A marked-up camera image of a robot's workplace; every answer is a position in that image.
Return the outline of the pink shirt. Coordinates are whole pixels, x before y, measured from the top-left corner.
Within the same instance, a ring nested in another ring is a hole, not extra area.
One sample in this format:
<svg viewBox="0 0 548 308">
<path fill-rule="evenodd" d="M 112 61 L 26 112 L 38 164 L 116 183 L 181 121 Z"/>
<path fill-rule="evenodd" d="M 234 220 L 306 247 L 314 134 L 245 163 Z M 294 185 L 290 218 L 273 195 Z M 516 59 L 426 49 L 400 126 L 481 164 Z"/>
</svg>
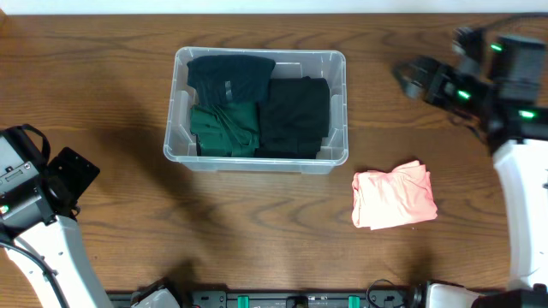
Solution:
<svg viewBox="0 0 548 308">
<path fill-rule="evenodd" d="M 356 173 L 352 181 L 352 223 L 371 230 L 431 221 L 438 216 L 431 173 L 415 160 L 390 172 Z"/>
</svg>

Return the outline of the black pants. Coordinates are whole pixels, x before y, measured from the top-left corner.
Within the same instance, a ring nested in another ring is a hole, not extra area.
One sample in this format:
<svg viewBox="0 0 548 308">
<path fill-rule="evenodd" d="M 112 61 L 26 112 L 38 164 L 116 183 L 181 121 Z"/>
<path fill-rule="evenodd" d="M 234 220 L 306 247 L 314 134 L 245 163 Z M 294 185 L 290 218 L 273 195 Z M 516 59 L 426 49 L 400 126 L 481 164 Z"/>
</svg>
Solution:
<svg viewBox="0 0 548 308">
<path fill-rule="evenodd" d="M 314 159 L 330 131 L 331 92 L 323 78 L 272 79 L 259 105 L 256 157 Z"/>
</svg>

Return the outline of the green garment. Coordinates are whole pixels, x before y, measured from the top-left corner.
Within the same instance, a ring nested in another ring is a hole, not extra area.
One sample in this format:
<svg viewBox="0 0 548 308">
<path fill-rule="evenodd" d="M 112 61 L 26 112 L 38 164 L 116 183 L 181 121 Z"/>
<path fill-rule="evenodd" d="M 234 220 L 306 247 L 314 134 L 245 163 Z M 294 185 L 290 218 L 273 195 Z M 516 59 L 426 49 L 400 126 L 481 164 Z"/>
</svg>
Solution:
<svg viewBox="0 0 548 308">
<path fill-rule="evenodd" d="M 253 157 L 259 148 L 259 113 L 254 102 L 192 107 L 190 131 L 203 157 Z"/>
</svg>

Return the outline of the dark teal garment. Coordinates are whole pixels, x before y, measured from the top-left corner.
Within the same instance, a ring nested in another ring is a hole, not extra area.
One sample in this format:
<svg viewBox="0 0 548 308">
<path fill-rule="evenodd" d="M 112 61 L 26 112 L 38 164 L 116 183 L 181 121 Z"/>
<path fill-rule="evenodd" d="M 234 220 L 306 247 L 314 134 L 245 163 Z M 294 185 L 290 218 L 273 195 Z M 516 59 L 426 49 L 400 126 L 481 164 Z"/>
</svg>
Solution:
<svg viewBox="0 0 548 308">
<path fill-rule="evenodd" d="M 187 63 L 188 85 L 204 105 L 257 103 L 268 96 L 274 60 L 247 55 L 202 56 Z"/>
</svg>

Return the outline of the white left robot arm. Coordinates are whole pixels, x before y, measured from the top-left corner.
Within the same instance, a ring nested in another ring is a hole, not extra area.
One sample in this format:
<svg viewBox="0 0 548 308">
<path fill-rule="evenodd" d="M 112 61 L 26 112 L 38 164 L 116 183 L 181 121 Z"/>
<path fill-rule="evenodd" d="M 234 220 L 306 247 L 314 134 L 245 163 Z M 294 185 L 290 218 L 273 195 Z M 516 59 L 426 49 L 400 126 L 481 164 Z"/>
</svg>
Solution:
<svg viewBox="0 0 548 308">
<path fill-rule="evenodd" d="M 100 170 L 65 147 L 44 168 L 25 162 L 1 177 L 1 246 L 44 307 L 110 307 L 76 220 Z"/>
</svg>

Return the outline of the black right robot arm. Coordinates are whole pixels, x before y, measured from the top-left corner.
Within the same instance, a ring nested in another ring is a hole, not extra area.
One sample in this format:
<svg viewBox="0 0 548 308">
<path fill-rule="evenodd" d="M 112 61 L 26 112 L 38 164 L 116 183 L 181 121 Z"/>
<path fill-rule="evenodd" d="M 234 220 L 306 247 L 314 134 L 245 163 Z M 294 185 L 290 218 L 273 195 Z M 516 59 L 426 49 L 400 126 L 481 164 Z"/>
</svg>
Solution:
<svg viewBox="0 0 548 308">
<path fill-rule="evenodd" d="M 545 307 L 547 305 L 547 110 L 539 107 L 547 48 L 535 38 L 500 36 L 481 80 L 484 36 L 457 41 L 458 67 L 429 56 L 395 66 L 410 98 L 466 120 L 476 119 L 500 180 L 510 243 L 509 282 L 502 292 L 475 292 L 429 281 L 410 293 L 408 307 Z"/>
</svg>

